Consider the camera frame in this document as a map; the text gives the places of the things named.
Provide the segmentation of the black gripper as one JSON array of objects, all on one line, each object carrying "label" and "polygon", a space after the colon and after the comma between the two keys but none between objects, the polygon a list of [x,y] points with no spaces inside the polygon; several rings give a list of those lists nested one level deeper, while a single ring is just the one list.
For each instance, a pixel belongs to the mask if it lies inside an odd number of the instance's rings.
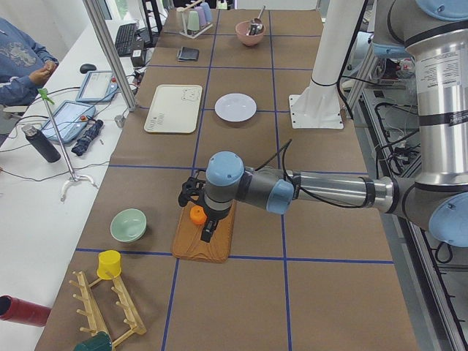
[{"label": "black gripper", "polygon": [[207,220],[202,229],[200,240],[209,243],[217,228],[219,218],[206,204],[204,194],[205,181],[195,177],[189,177],[181,186],[181,192],[178,196],[178,204],[181,207],[186,207],[187,204],[191,202],[194,205],[200,205],[203,207]]}]

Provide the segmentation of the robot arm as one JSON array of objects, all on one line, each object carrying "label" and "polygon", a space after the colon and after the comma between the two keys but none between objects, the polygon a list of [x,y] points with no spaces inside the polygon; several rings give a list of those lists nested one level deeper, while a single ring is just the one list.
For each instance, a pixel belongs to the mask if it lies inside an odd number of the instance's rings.
[{"label": "robot arm", "polygon": [[210,241],[234,201],[275,214],[293,200],[395,214],[452,246],[467,245],[467,3],[379,1],[374,53],[415,60],[421,171],[415,178],[331,176],[246,167],[230,151],[214,154],[205,179],[189,178],[180,206],[200,205]]}]

